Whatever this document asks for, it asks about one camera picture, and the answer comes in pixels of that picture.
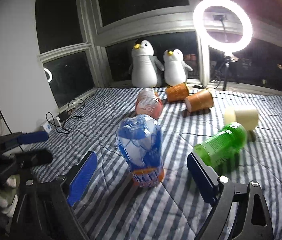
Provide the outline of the blue label plastic bottle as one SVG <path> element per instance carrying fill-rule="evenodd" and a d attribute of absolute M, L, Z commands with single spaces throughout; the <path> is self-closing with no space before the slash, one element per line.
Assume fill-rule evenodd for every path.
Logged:
<path fill-rule="evenodd" d="M 116 141 L 136 185 L 149 188 L 162 181 L 162 132 L 156 119 L 147 114 L 124 119 L 118 126 Z"/>

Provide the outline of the cream paper cup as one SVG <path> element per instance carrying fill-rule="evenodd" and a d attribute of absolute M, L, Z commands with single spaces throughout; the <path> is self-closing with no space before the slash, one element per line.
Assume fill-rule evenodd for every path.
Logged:
<path fill-rule="evenodd" d="M 225 111 L 224 124 L 238 122 L 246 131 L 252 131 L 258 125 L 258 110 L 253 106 L 234 106 Z"/>

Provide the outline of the near brown paper cup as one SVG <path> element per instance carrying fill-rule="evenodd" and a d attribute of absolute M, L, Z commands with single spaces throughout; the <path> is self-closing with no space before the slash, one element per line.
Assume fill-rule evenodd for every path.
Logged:
<path fill-rule="evenodd" d="M 214 106 L 213 97 L 208 89 L 203 89 L 184 99 L 187 111 L 190 113 L 210 109 Z"/>

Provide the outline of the brown paper cup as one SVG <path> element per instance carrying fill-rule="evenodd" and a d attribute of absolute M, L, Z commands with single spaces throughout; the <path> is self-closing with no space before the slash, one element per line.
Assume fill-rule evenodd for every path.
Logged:
<path fill-rule="evenodd" d="M 168 102 L 182 101 L 189 96 L 189 88 L 185 82 L 169 87 L 165 92 Z"/>
<path fill-rule="evenodd" d="M 190 113 L 210 109 L 214 106 L 213 97 L 208 89 L 203 89 L 184 99 L 187 111 Z"/>

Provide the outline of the far brown paper cup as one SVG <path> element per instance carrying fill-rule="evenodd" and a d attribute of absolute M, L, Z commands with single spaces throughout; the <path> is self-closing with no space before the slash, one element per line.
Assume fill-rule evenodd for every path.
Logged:
<path fill-rule="evenodd" d="M 185 82 L 169 87 L 165 92 L 168 102 L 182 101 L 189 96 L 189 88 Z"/>

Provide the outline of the white power strip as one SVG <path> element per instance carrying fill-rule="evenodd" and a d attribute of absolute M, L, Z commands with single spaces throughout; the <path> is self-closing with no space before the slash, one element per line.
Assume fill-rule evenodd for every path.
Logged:
<path fill-rule="evenodd" d="M 61 126 L 62 124 L 60 122 L 60 119 L 57 117 L 44 122 L 41 126 L 41 129 L 47 133 L 50 133 L 52 130 L 57 129 L 57 127 Z"/>

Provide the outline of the green plastic bottle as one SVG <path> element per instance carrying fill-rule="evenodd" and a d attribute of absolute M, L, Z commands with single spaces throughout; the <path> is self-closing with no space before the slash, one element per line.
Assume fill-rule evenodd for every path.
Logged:
<path fill-rule="evenodd" d="M 229 174 L 239 165 L 240 153 L 247 137 L 245 128 L 238 122 L 232 122 L 216 135 L 196 144 L 193 152 L 218 175 Z"/>

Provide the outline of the black power adapter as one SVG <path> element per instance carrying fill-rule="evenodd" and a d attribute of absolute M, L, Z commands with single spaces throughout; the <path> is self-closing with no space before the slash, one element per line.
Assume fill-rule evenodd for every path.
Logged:
<path fill-rule="evenodd" d="M 70 116 L 68 114 L 68 111 L 63 111 L 60 114 L 57 115 L 57 117 L 59 118 L 60 122 L 64 122 L 66 121 Z"/>

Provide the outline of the orange pink plastic bottle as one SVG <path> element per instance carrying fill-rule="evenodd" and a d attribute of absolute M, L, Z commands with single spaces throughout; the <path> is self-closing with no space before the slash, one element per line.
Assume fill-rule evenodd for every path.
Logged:
<path fill-rule="evenodd" d="M 163 103 L 153 88 L 143 88 L 137 96 L 135 111 L 137 115 L 147 114 L 158 119 L 163 111 Z"/>

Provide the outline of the small plush penguin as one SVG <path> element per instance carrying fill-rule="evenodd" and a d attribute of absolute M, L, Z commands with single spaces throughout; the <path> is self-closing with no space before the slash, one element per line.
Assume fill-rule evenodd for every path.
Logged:
<path fill-rule="evenodd" d="M 169 86 L 185 83 L 188 72 L 193 68 L 184 61 L 184 55 L 179 49 L 166 50 L 163 55 L 164 79 Z"/>

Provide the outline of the black light tripod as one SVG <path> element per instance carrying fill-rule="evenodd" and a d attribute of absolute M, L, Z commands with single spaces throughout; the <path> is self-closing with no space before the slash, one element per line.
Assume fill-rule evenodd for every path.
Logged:
<path fill-rule="evenodd" d="M 217 81 L 217 86 L 213 89 L 216 89 L 223 81 L 222 90 L 225 91 L 227 87 L 227 83 L 230 77 L 230 65 L 232 63 L 238 62 L 239 58 L 235 55 L 232 56 L 224 56 L 223 59 L 219 59 L 216 61 L 216 64 L 212 67 L 212 77 L 210 78 L 210 82 Z"/>

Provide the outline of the large plush penguin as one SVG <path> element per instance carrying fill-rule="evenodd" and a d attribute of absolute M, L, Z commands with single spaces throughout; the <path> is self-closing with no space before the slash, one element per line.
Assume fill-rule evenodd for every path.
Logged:
<path fill-rule="evenodd" d="M 162 85 L 164 65 L 154 55 L 152 44 L 139 38 L 131 51 L 132 63 L 129 68 L 131 81 L 134 87 L 153 88 Z"/>

